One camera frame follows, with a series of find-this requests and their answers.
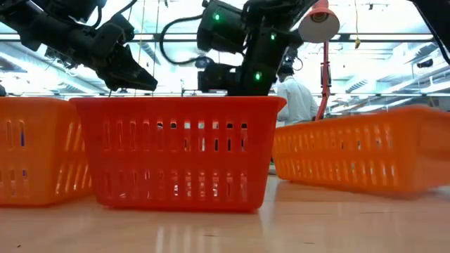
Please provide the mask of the red plastic basket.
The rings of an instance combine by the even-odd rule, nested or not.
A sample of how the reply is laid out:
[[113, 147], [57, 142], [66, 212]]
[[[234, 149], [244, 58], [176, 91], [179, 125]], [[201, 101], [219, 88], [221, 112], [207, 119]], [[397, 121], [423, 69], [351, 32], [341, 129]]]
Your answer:
[[264, 200], [277, 96], [75, 98], [97, 201], [246, 212]]

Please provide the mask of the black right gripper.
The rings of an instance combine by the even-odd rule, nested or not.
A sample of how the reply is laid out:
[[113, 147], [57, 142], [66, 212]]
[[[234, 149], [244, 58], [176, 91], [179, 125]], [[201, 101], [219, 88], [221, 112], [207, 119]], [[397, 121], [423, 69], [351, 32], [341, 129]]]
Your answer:
[[298, 32], [273, 27], [252, 31], [242, 65], [236, 69], [236, 83], [228, 89], [228, 95], [268, 95], [286, 52], [291, 46], [301, 45]]

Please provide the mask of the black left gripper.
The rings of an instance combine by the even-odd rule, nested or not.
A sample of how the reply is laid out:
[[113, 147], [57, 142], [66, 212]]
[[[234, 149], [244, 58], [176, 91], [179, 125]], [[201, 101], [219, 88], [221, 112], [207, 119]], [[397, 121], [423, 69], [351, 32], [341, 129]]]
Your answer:
[[99, 28], [85, 28], [72, 36], [73, 58], [98, 70], [96, 74], [112, 91], [154, 91], [157, 79], [135, 61], [127, 45], [134, 35], [131, 23], [122, 14], [114, 14]]

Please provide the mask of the orange plastic basket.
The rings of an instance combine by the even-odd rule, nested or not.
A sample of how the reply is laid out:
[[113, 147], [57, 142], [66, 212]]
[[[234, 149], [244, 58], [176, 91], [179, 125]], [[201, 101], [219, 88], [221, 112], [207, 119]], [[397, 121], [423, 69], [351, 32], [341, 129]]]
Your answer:
[[407, 106], [277, 128], [277, 176], [311, 186], [403, 195], [450, 186], [450, 112]]
[[0, 207], [46, 206], [91, 192], [74, 105], [57, 98], [0, 98]]

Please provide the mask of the red desk lamp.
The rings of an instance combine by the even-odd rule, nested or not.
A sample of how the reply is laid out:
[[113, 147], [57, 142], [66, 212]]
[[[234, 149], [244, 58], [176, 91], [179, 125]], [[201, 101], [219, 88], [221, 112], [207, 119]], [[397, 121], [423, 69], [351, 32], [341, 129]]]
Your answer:
[[329, 42], [339, 29], [340, 21], [336, 14], [329, 9], [328, 0], [318, 0], [298, 28], [298, 32], [305, 42], [323, 44], [323, 62], [321, 63], [322, 99], [315, 116], [316, 121], [323, 118], [330, 96]]

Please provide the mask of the person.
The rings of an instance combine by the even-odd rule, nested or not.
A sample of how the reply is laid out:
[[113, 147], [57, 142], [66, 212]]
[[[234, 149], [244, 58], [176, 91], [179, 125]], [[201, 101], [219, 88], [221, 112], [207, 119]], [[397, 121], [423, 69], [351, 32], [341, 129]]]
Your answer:
[[276, 94], [286, 99], [286, 105], [278, 113], [277, 120], [285, 125], [312, 121], [319, 107], [304, 85], [304, 82], [296, 79], [294, 70], [289, 65], [282, 65], [278, 70], [278, 84]]

